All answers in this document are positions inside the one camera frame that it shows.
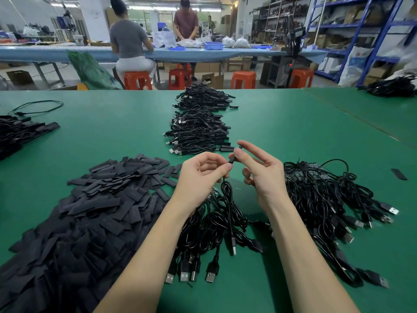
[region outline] gray t-shirt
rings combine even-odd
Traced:
[[[110,42],[119,47],[120,58],[143,56],[142,42],[147,39],[143,27],[129,20],[120,20],[110,28]]]

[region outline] green table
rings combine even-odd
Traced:
[[[121,159],[139,152],[159,156],[171,164],[188,156],[170,155],[162,133],[169,129],[178,92],[170,91],[15,91],[2,93],[0,113],[24,102],[57,99],[65,106],[36,120],[56,121],[59,130],[43,136],[0,162],[0,263],[11,257],[7,248],[26,229],[43,221],[60,198],[67,196],[66,181],[109,158]],[[352,244],[342,245],[349,262],[371,269],[389,280],[391,289],[370,284],[353,289],[346,285],[362,312],[412,312],[417,271],[414,248],[417,210],[416,151],[337,108],[315,98],[308,90],[233,90],[238,110],[224,112],[232,128],[230,141],[254,142],[282,161],[323,163],[342,158],[358,182],[375,196],[400,210],[392,225],[374,222],[371,230],[353,233]],[[329,168],[342,172],[344,166]],[[399,168],[409,181],[397,179]],[[237,205],[249,219],[262,213],[252,187],[242,182],[242,166],[231,172]],[[248,236],[267,242],[261,255],[238,247],[229,256],[224,244],[220,272],[214,284],[204,281],[214,251],[202,257],[201,273],[191,288],[175,281],[165,285],[160,312],[288,312],[291,302],[274,242],[248,230]]]
[[[417,98],[379,98],[352,88],[309,88],[312,96],[417,148]]]

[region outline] hand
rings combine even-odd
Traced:
[[[235,161],[246,166],[242,170],[245,177],[243,182],[256,188],[261,208],[268,212],[272,206],[289,200],[282,162],[249,142],[238,141],[237,144],[242,145],[244,149],[256,157],[251,157],[239,148],[236,148],[233,153]]]
[[[217,153],[201,153],[186,160],[171,200],[189,216],[210,194],[216,181],[228,178],[233,165]]]

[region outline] maroon shirt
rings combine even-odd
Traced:
[[[175,12],[174,24],[178,25],[181,35],[187,39],[190,38],[194,28],[199,25],[199,19],[197,18],[197,13],[193,10],[188,12],[178,10]]]

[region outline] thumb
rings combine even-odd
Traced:
[[[262,166],[261,164],[254,161],[248,153],[244,152],[240,148],[235,148],[233,154],[242,164],[248,167],[252,174],[256,174]]]
[[[233,165],[231,163],[225,163],[221,165],[220,167],[217,167],[217,169],[214,170],[211,174],[208,174],[207,177],[210,178],[210,181],[212,181],[214,185],[217,180],[227,175],[227,173],[231,171],[232,168],[233,168]]]

